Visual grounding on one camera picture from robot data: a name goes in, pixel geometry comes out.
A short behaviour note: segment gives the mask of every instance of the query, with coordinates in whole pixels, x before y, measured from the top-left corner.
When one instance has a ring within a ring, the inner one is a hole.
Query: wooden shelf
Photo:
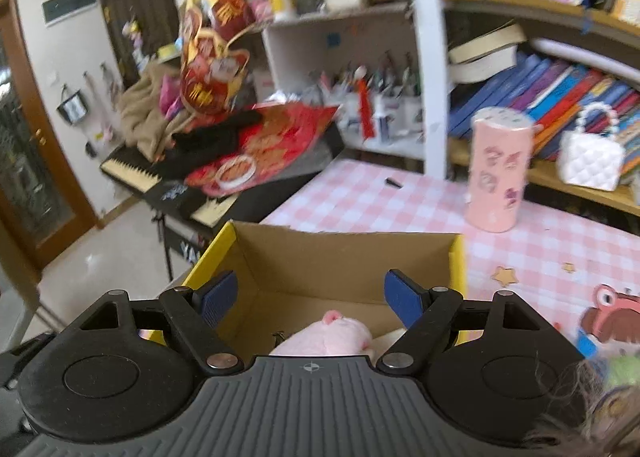
[[[471,159],[469,143],[464,139],[449,138],[449,160],[458,166],[469,166]],[[552,188],[570,195],[575,195],[599,204],[604,204],[610,208],[640,217],[640,206],[634,203],[631,188],[628,186],[618,186],[613,192],[603,192],[564,184],[558,179],[556,163],[534,159],[531,168],[527,171],[527,180],[532,184]]]
[[[583,6],[563,4],[555,0],[444,0],[450,10],[472,13],[501,14],[513,18],[545,21],[588,29],[590,34],[640,49],[640,27],[618,20],[610,14]]]

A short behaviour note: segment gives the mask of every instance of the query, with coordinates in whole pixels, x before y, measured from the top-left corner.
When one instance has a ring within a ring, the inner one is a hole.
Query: door handle
[[[31,136],[30,141],[35,141],[36,139],[39,139],[39,143],[41,146],[45,146],[47,144],[47,140],[44,137],[42,137],[41,128],[36,130],[36,133]]]

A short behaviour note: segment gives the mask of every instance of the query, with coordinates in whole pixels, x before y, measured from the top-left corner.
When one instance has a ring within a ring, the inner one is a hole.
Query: brown blanket
[[[149,63],[140,81],[127,90],[117,104],[127,146],[136,146],[149,161],[164,151],[171,134],[181,130],[192,117],[188,110],[183,110],[171,121],[164,119],[160,112],[160,90],[166,74],[178,77],[180,71]]]

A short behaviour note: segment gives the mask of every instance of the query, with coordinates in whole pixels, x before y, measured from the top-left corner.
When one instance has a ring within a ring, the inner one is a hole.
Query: door frame
[[[3,18],[5,15],[10,17],[15,36],[18,37],[15,47],[12,46],[11,49],[18,56],[18,61],[25,65],[25,69],[12,72],[17,85],[25,88],[24,93],[19,94],[22,112],[31,129],[31,133],[35,134],[36,130],[33,130],[35,127],[42,131],[42,137],[46,137],[46,146],[38,147],[38,149],[54,181],[57,183],[56,185],[59,186],[60,193],[78,218],[78,227],[66,228],[66,233],[61,237],[45,239],[38,244],[38,250],[36,250],[17,216],[11,212],[11,204],[6,199],[6,196],[0,192],[0,219],[34,267],[42,270],[60,254],[60,244],[65,243],[66,246],[69,246],[88,230],[98,226],[99,221],[75,174],[71,170],[62,148],[60,148],[58,138],[44,108],[24,42],[17,0],[0,0],[0,17]]]

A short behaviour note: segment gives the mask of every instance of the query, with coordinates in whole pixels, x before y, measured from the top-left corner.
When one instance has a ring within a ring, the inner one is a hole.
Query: black cloth
[[[195,169],[237,152],[240,131],[261,121],[260,112],[244,110],[212,126],[174,133],[175,146],[164,152],[164,159],[157,162],[152,171],[162,179],[183,180]]]

